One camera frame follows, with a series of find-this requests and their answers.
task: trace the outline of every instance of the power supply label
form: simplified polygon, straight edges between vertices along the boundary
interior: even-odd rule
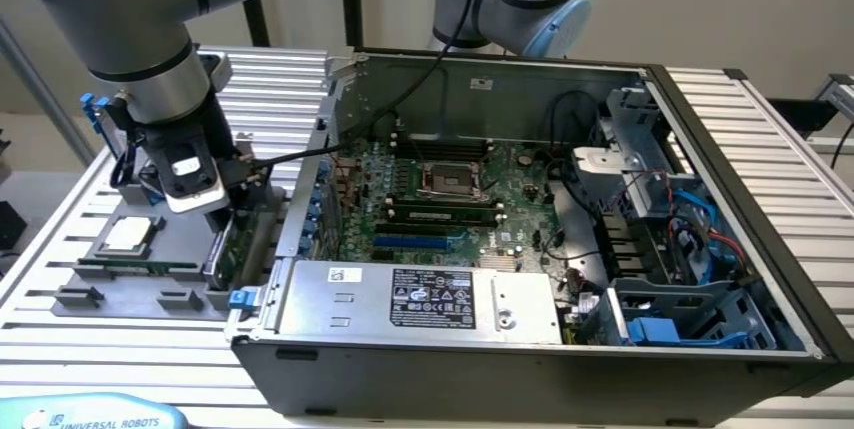
[[[470,272],[394,269],[390,323],[397,327],[476,329]]]

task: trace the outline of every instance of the gray metal frame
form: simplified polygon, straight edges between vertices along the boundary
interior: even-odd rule
[[[854,331],[851,189],[749,82],[719,70],[669,68],[669,74],[800,267]],[[673,150],[681,152],[675,143]]]
[[[234,79],[220,101],[234,132],[252,134],[253,148],[260,157],[269,157],[304,147],[310,121],[318,101],[325,94],[322,73],[325,55],[321,52],[216,48],[229,53],[234,65]],[[711,78],[713,86],[732,85],[720,71],[671,69],[677,80]],[[717,111],[724,115],[747,114],[737,107],[703,107],[701,112]],[[763,118],[705,120],[707,127],[772,128],[759,123]],[[748,148],[725,146],[733,162],[796,160],[785,147]],[[99,225],[118,201],[118,195],[106,186],[107,156],[101,153],[89,166],[79,182],[35,240],[23,252],[9,275],[0,281],[0,397],[114,391],[174,405],[196,427],[282,429],[285,427],[365,427],[364,419],[332,422],[328,419],[273,412],[254,388],[222,337],[222,323],[202,321],[97,320],[58,318],[49,313],[49,293],[70,277],[61,267],[74,255],[85,251],[85,241],[67,241],[67,236],[95,234]],[[298,161],[276,168],[276,184],[293,188]],[[744,176],[751,187],[764,192],[756,197],[785,196],[785,185],[769,180],[767,186]],[[808,185],[792,184],[801,192],[795,197],[824,194],[817,181]],[[772,215],[773,220],[787,216]],[[780,234],[796,235],[795,226],[779,225]],[[829,237],[837,231],[827,232]],[[819,289],[835,289],[825,297],[844,302],[854,300],[849,289],[851,274],[839,270],[815,273]],[[841,323],[854,335],[854,317],[849,309],[837,307]],[[684,391],[693,397],[705,394],[691,382]],[[607,407],[605,411],[619,408]],[[735,419],[723,422],[723,429],[841,429],[854,420],[854,381],[844,382],[817,397],[776,397],[747,408]],[[430,423],[442,427],[462,426],[452,421]],[[384,427],[424,427],[421,422],[389,420]],[[528,427],[529,424],[500,425]]]
[[[405,67],[405,59],[418,60],[428,57],[370,53],[361,56],[362,72],[380,70],[372,64],[373,58],[384,61],[402,59],[400,67]],[[595,81],[607,80],[608,71],[613,71],[613,79],[625,78],[627,73],[636,74],[637,80],[647,75],[644,66],[639,65],[615,65],[611,68],[584,63],[453,58],[453,64],[445,64],[444,74],[437,78],[441,85],[437,88],[433,86],[433,90],[440,91],[441,96],[409,101],[408,106],[400,108],[400,112],[406,114],[404,122],[414,128],[420,128],[421,124],[436,129],[444,125],[445,134],[489,137],[492,134],[488,130],[470,123],[474,117],[470,113],[488,107],[490,116],[500,117],[498,113],[512,105],[488,103],[501,97],[500,93],[480,93],[485,94],[482,97],[480,94],[464,95],[458,89],[453,92],[453,88],[448,86],[465,82],[466,74],[477,74],[481,79],[494,79],[494,87],[497,87],[504,82],[500,75],[510,66],[525,68],[528,77],[525,84],[537,77],[534,72],[537,68],[573,69],[584,74],[581,84],[592,87],[593,91],[603,89]],[[390,80],[394,77],[401,77],[398,71],[392,73],[389,70],[382,72],[382,77],[377,79],[382,84],[397,87],[400,84]],[[680,133],[679,123],[673,119],[673,108],[668,106],[668,100],[661,97],[663,89],[651,81],[645,84],[673,127],[676,137],[683,142],[685,150],[692,152],[689,139]],[[747,89],[736,88],[729,92],[731,96],[743,94],[744,98],[749,98],[751,104],[760,106],[763,99],[757,100],[756,97],[760,96],[752,95]],[[377,92],[362,88],[362,94],[369,97],[369,95],[376,96]],[[537,94],[549,98],[550,93],[545,90]],[[360,96],[358,101],[362,102],[362,99],[364,95]],[[723,100],[713,101],[715,104],[723,104],[723,102]],[[461,104],[469,108],[465,114],[445,112],[446,107]],[[348,119],[346,116],[358,110],[360,105],[350,105],[342,101],[336,111],[338,121],[342,119],[348,123],[356,122],[357,118]],[[536,119],[536,114],[528,113],[526,116]],[[406,122],[406,117],[413,117],[416,122]],[[432,118],[432,122],[422,122],[425,118]],[[537,139],[534,133],[524,132],[525,130],[529,132],[532,128],[522,127],[520,129],[522,135],[513,133],[510,137]],[[824,357],[812,341],[800,316],[764,265],[756,247],[749,242],[701,159],[691,157],[691,161],[719,202],[721,213],[732,225],[739,241],[751,255],[768,293],[780,307],[792,331],[803,342],[804,351],[541,346],[434,341],[426,338],[412,342],[378,336],[353,339],[345,331],[340,331],[340,334],[334,331],[286,332],[281,326],[281,318],[286,317],[282,314],[285,314],[289,300],[288,292],[298,290],[298,287],[293,281],[292,261],[282,260],[270,279],[270,286],[276,289],[266,292],[261,301],[264,309],[253,323],[254,327],[250,327],[249,320],[244,321],[238,328],[229,329],[234,335],[232,348],[237,358],[265,394],[272,408],[284,414],[305,413],[344,417],[474,420],[494,417],[498,420],[541,422],[570,420],[590,424],[651,425],[683,424],[687,423],[685,421],[692,421],[691,423],[707,426],[723,421],[744,405],[756,403],[775,394],[811,395],[813,388],[808,381],[821,376],[824,371],[831,370],[833,361]],[[314,173],[309,172],[309,177],[305,177],[304,181],[313,183],[313,180]],[[824,182],[829,185],[832,181],[827,179]],[[302,189],[297,187],[297,193],[300,190],[309,189],[310,185],[304,186]],[[302,219],[304,214],[290,212],[285,221],[285,231],[290,221],[301,222]],[[280,243],[293,245],[293,241],[280,240]],[[336,262],[320,264],[324,268],[340,265],[341,263]],[[787,369],[773,376],[756,369],[779,364],[785,365]],[[494,367],[506,368],[506,372],[496,371]],[[446,373],[453,374],[452,385],[448,385]],[[619,376],[628,373],[632,374],[631,378]],[[608,389],[596,390],[588,385],[573,385],[569,382],[581,380],[599,380]],[[406,391],[408,384],[417,387],[417,395]],[[621,389],[631,391],[632,394],[631,401],[621,402],[619,414],[608,412],[603,406],[609,400],[607,394],[611,393],[611,385],[620,385]],[[696,398],[689,391],[689,397],[683,400],[684,387],[688,386],[701,387],[705,391],[713,392],[716,394],[713,402]]]

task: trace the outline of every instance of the blue cable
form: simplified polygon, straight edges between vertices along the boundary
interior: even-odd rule
[[[711,259],[711,257],[708,258],[708,267],[705,268],[705,272],[703,273],[703,277],[699,280],[697,285],[704,286],[705,284],[708,284],[711,282],[711,271],[715,267],[713,261]]]
[[[699,197],[696,197],[693,194],[691,194],[683,189],[676,189],[675,191],[672,191],[672,195],[680,197],[695,206],[701,207],[705,210],[705,213],[708,214],[708,221],[711,222],[711,225],[712,226],[715,225],[715,222],[717,220],[717,211],[715,210],[715,206],[708,204]]]

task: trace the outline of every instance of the black cable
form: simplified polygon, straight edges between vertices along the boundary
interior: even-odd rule
[[[572,257],[560,257],[560,256],[554,256],[550,253],[550,242],[554,240],[554,237],[557,237],[557,234],[560,234],[560,232],[562,231],[562,229],[557,232],[554,232],[550,237],[548,238],[548,240],[545,241],[545,244],[542,244],[542,252],[548,255],[548,257],[550,257],[552,259],[557,260],[557,261],[574,261],[577,259],[582,259],[586,256],[593,256],[596,254],[601,254],[601,252],[599,252],[597,250],[595,251],[589,251],[585,252],[584,254],[580,254],[577,256],[572,256]]]
[[[581,90],[570,90],[566,91],[561,94],[558,94],[552,100],[550,103],[548,104],[548,116],[549,116],[549,123],[548,123],[548,150],[550,150],[554,146],[554,118],[556,118],[556,114],[557,114],[557,106],[560,105],[560,102],[562,101],[562,99],[565,99],[569,96],[585,96],[589,101],[592,102],[592,107],[596,108],[599,106],[599,103],[596,102],[596,99],[589,95],[588,92],[581,91]]]
[[[494,179],[494,180],[493,180],[492,182],[489,182],[485,186],[482,186],[482,189],[480,189],[480,192],[485,192],[485,191],[488,191],[489,189],[492,189],[492,187],[494,186],[494,184],[497,184],[497,181],[498,181],[498,180],[500,180],[500,179]]]
[[[109,173],[109,187],[118,189],[133,182],[133,168],[135,165],[135,133],[126,132],[126,147],[115,160]]]
[[[562,188],[565,189],[565,192],[569,193],[569,197],[574,201],[574,204],[577,204],[577,206],[584,210],[589,217],[596,220],[599,218],[599,213],[584,203],[584,201],[581,201],[581,198],[577,196],[577,194],[574,194],[572,186],[569,186],[569,183],[565,180],[565,161],[562,161],[562,164],[560,165],[560,182],[562,183]]]
[[[831,169],[836,168],[836,159],[839,159],[839,154],[841,153],[841,146],[844,146],[844,141],[848,138],[848,136],[851,135],[851,129],[854,129],[854,122],[851,123],[851,125],[847,128],[847,130],[844,131],[844,134],[841,134],[841,139],[839,139],[839,145],[836,146],[836,152],[832,153],[832,159],[829,161],[829,168]]]
[[[397,106],[409,98],[409,96],[414,93],[417,88],[424,84],[424,82],[434,72],[436,68],[438,67],[438,64],[444,59],[444,56],[446,56],[448,52],[450,51],[450,47],[453,46],[453,43],[458,38],[460,33],[462,32],[462,27],[465,27],[465,21],[468,20],[468,13],[470,12],[472,1],[473,0],[465,0],[462,14],[456,24],[456,28],[453,29],[453,34],[450,35],[450,38],[446,44],[441,48],[438,55],[433,59],[433,62],[429,68],[426,69],[426,71],[424,72],[424,74],[421,75],[421,77],[417,78],[417,80],[409,86],[409,88],[405,91],[402,91],[402,93],[390,102],[388,102],[388,104],[385,104],[382,107],[376,109],[372,117],[353,128],[353,130],[350,131],[348,140],[338,144],[334,144],[333,146],[324,147],[322,149],[312,149],[308,151],[294,152],[292,154],[285,154],[284,156],[273,157],[270,159],[254,161],[253,166],[256,169],[262,169],[265,167],[274,166],[276,164],[281,164],[282,162],[289,162],[296,159],[301,159],[304,157],[330,154],[332,152],[337,152],[341,149],[345,149],[346,147],[349,147],[349,145],[356,141],[356,138],[358,137],[358,135],[364,131],[366,131],[370,127],[373,127],[373,124],[376,124],[376,121],[378,121],[389,112],[396,110]]]

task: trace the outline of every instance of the green circuit board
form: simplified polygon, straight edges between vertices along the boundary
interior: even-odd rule
[[[380,262],[374,259],[378,250],[385,257],[390,256],[381,262],[474,267],[485,261],[482,267],[538,271],[541,253],[533,250],[534,233],[538,232],[540,240],[545,242],[558,224],[553,205],[545,199],[545,166],[533,160],[533,152],[533,148],[521,144],[496,142],[481,160],[448,163],[393,157],[378,144],[361,141],[340,155],[341,159],[360,161],[360,170],[348,172],[344,185],[349,194],[353,191],[360,194],[358,203],[349,204],[344,210],[338,260]],[[530,164],[520,165],[518,156],[526,156]],[[505,218],[497,227],[442,225],[446,250],[374,247],[376,227],[386,219],[385,198],[393,194],[406,201],[426,200],[418,189],[422,187],[422,168],[430,164],[444,164],[445,168],[473,165],[481,190],[477,201],[489,204],[500,201]]]

